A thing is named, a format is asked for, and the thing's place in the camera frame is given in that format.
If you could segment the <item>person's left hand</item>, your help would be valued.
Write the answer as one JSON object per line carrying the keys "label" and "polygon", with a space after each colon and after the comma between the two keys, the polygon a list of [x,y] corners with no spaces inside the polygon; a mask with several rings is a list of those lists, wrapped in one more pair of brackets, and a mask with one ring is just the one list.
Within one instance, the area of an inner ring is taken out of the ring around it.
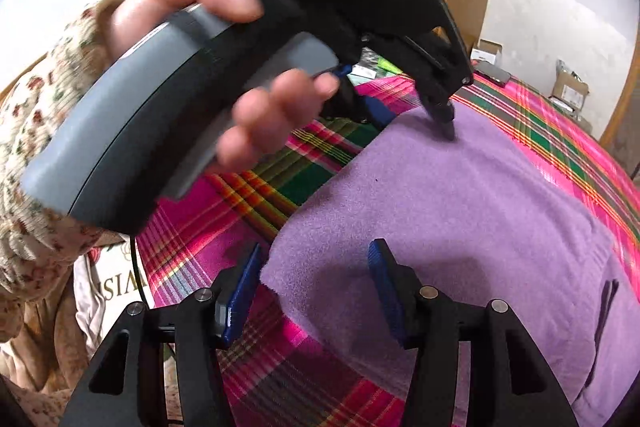
{"label": "person's left hand", "polygon": [[[166,16],[194,3],[229,22],[248,23],[262,16],[260,0],[125,0],[107,17],[105,40],[112,59],[121,57]],[[262,156],[284,147],[293,130],[317,118],[338,87],[331,74],[311,78],[292,69],[268,89],[246,92],[232,107],[233,126],[219,138],[210,170],[253,168]]]}

